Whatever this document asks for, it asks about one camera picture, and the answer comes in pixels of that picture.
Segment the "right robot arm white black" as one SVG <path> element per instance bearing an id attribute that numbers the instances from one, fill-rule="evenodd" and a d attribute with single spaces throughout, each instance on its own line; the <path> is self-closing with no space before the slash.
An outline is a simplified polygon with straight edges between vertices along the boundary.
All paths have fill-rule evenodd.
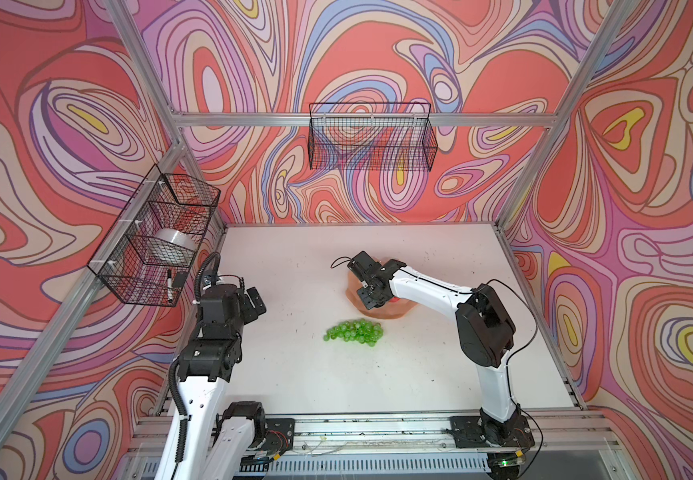
<path id="1" fill-rule="evenodd" d="M 397 298 L 429 308 L 455 322 L 462 353 L 477 366 L 480 413 L 496 424 L 516 418 L 507 374 L 516 327 L 496 291 L 487 284 L 463 287 L 425 275 L 390 259 L 384 264 L 362 251 L 347 268 L 360 282 L 362 305 L 372 310 Z"/>

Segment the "green fake grape bunch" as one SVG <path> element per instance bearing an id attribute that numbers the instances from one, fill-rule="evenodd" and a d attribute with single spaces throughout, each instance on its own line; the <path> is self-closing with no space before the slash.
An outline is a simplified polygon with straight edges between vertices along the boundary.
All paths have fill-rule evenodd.
<path id="1" fill-rule="evenodd" d="M 342 340 L 373 347 L 383 336 L 384 329 L 379 322 L 356 319 L 342 321 L 328 328 L 322 339 L 325 342 Z"/>

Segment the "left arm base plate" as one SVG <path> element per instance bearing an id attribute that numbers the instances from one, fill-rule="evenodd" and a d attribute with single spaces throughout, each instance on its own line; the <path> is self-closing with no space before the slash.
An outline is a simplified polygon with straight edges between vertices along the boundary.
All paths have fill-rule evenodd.
<path id="1" fill-rule="evenodd" d="M 262 429 L 254 429 L 254 438 L 248 451 L 264 451 L 266 455 L 282 454 L 294 447 L 294 433 L 296 433 L 294 418 L 268 419 Z"/>

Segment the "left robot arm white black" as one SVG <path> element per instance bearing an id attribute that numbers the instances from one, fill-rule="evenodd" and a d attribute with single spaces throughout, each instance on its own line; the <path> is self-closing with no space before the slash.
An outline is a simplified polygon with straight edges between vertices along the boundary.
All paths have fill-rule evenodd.
<path id="1" fill-rule="evenodd" d="M 258 402 L 218 409 L 234 367 L 242 362 L 244 327 L 266 313 L 254 287 L 216 283 L 198 289 L 196 325 L 190 340 L 168 368 L 168 388 L 176 414 L 156 471 L 158 479 L 232 479 L 242 456 L 266 436 Z"/>

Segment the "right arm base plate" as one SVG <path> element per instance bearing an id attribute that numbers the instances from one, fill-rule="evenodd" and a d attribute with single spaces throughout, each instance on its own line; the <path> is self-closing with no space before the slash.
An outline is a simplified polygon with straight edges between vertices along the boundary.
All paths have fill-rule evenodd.
<path id="1" fill-rule="evenodd" d="M 535 446 L 532 430 L 521 414 L 504 423 L 488 416 L 451 416 L 448 433 L 457 448 L 530 450 Z"/>

